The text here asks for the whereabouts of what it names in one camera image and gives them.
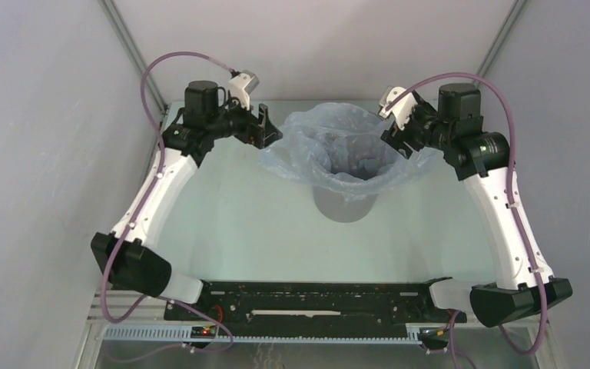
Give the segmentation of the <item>blue plastic trash bag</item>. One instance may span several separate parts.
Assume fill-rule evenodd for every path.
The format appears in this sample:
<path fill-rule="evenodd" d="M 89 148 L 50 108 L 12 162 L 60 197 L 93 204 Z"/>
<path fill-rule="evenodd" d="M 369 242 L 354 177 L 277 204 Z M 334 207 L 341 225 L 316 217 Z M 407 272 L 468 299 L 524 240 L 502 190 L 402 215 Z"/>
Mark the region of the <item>blue plastic trash bag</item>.
<path fill-rule="evenodd" d="M 431 171 L 431 148 L 404 158 L 382 141 L 389 121 L 349 103 L 325 102 L 291 113 L 283 137 L 260 153 L 260 165 L 277 176 L 358 201 L 419 180 Z"/>

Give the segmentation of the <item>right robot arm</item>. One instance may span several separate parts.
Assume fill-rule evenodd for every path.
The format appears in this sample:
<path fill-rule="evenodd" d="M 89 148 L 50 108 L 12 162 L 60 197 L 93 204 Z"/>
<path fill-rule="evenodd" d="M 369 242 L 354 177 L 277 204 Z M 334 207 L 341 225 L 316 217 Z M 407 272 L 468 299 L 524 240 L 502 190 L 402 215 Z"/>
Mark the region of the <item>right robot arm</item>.
<path fill-rule="evenodd" d="M 423 320 L 436 321 L 450 309 L 473 313 L 482 325 L 496 327 L 540 314 L 540 287 L 549 308 L 572 296 L 570 280 L 555 276 L 534 239 L 517 180 L 507 179 L 507 139 L 483 129 L 478 88 L 443 85 L 434 108 L 415 91 L 389 87 L 380 99 L 379 115 L 393 119 L 381 138 L 404 158 L 424 148 L 443 153 L 476 205 L 492 253 L 495 281 L 449 278 L 431 283 L 429 292 L 416 300 Z"/>

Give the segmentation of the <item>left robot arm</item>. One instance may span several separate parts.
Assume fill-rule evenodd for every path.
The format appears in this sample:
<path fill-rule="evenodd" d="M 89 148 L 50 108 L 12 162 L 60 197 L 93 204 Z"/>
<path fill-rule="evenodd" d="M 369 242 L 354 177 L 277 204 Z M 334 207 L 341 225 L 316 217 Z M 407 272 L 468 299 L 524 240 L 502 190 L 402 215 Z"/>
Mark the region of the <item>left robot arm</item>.
<path fill-rule="evenodd" d="M 177 196 L 216 140 L 235 137 L 262 149 L 282 138 L 266 105 L 260 104 L 256 115 L 252 112 L 250 93 L 258 84 L 258 77 L 248 71 L 235 74 L 228 89 L 212 81 L 189 83 L 184 107 L 163 130 L 164 145 L 133 203 L 109 233 L 92 238 L 92 252 L 108 282 L 183 301 L 183 311 L 194 320 L 209 316 L 212 300 L 202 293 L 204 282 L 173 268 L 160 255 L 158 240 Z"/>

